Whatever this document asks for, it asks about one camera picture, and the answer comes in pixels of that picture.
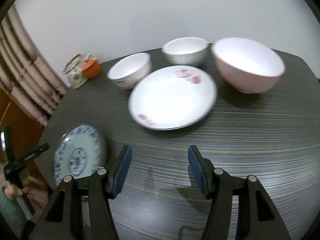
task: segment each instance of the white plate with pink flowers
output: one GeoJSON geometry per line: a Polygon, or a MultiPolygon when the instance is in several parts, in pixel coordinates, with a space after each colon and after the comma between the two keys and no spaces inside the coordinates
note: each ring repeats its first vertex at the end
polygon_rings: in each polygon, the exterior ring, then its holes
{"type": "Polygon", "coordinates": [[[132,91],[129,112],[140,125],[173,130],[204,118],[217,98],[212,77],[191,66],[171,66],[146,76],[132,91]]]}

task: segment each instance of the orange pot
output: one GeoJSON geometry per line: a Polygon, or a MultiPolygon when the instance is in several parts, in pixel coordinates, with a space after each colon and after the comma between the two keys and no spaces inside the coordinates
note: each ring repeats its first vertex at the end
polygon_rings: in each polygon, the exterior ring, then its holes
{"type": "Polygon", "coordinates": [[[96,78],[101,74],[101,66],[96,58],[90,59],[82,67],[82,72],[87,78],[96,78]]]}

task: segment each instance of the white plate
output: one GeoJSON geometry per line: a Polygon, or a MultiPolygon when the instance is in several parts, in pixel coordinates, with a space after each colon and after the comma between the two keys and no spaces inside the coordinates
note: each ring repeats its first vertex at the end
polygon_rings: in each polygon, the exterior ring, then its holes
{"type": "Polygon", "coordinates": [[[132,91],[129,112],[142,126],[173,130],[204,118],[217,97],[217,87],[206,72],[191,66],[154,71],[132,91]]]}
{"type": "Polygon", "coordinates": [[[74,127],[63,137],[54,154],[54,179],[56,185],[66,175],[75,179],[90,176],[101,163],[101,138],[88,124],[74,127]]]}

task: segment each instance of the silver screw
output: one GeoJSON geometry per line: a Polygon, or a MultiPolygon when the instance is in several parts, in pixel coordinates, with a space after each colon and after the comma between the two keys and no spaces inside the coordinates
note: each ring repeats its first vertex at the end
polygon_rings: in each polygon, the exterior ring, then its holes
{"type": "Polygon", "coordinates": [[[104,169],[104,168],[98,170],[98,174],[99,175],[103,175],[103,174],[106,174],[106,173],[107,173],[107,170],[104,169]]]}
{"type": "Polygon", "coordinates": [[[256,182],[257,181],[257,178],[253,175],[250,175],[249,176],[249,180],[252,181],[252,182],[256,182]]]}
{"type": "Polygon", "coordinates": [[[69,182],[70,180],[72,180],[72,177],[70,175],[64,176],[63,178],[64,182],[69,182]]]}
{"type": "Polygon", "coordinates": [[[216,168],[216,169],[214,169],[214,173],[218,174],[218,175],[221,175],[223,173],[223,169],[216,168]]]}

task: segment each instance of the pink bowl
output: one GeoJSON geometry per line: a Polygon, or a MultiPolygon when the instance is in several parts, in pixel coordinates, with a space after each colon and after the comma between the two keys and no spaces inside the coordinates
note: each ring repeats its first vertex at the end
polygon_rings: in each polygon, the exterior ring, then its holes
{"type": "Polygon", "coordinates": [[[225,38],[213,44],[211,51],[223,78],[240,92],[264,92],[285,72],[279,55],[256,41],[225,38]]]}

